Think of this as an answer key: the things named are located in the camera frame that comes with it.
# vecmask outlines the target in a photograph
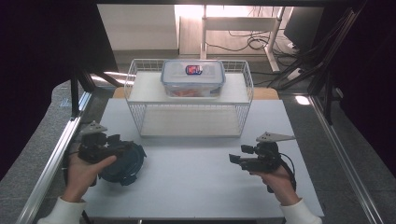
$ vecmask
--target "person's left hand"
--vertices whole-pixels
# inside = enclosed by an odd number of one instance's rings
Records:
[[[70,203],[81,202],[82,196],[87,192],[97,175],[116,159],[116,156],[110,156],[96,164],[90,164],[80,159],[77,153],[72,154],[69,157],[68,183],[62,199]]]

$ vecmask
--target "white tabletop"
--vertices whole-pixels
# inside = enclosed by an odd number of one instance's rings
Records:
[[[293,135],[282,101],[253,101],[240,138],[140,138],[124,99],[110,99],[102,125],[107,135],[143,146],[147,157],[130,186],[98,180],[88,190],[90,217],[141,219],[259,219],[283,217],[274,194],[262,181],[229,162],[240,145],[255,146],[264,132]],[[317,216],[318,197],[295,140],[279,142],[293,159],[297,193]]]

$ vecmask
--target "container lid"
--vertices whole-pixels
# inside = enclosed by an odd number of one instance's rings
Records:
[[[166,84],[220,84],[225,82],[224,67],[215,60],[167,60],[161,81]]]

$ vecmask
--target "container label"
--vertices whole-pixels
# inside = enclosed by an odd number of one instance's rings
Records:
[[[201,75],[203,72],[203,68],[201,65],[187,65],[186,66],[186,74],[187,75]]]

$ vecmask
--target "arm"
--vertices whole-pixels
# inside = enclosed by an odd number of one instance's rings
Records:
[[[116,156],[111,156],[96,164],[89,164],[81,160],[76,153],[71,155],[68,167],[68,183],[64,195],[58,198],[52,212],[47,217],[38,220],[38,224],[78,224],[81,213],[85,208],[82,196],[102,169],[116,159]]]
[[[280,209],[285,215],[288,224],[321,224],[321,219],[313,215],[306,207],[304,200],[299,198],[290,183],[288,172],[283,166],[271,174],[261,172],[250,172],[262,178],[265,185],[271,187],[277,200],[280,202]]]

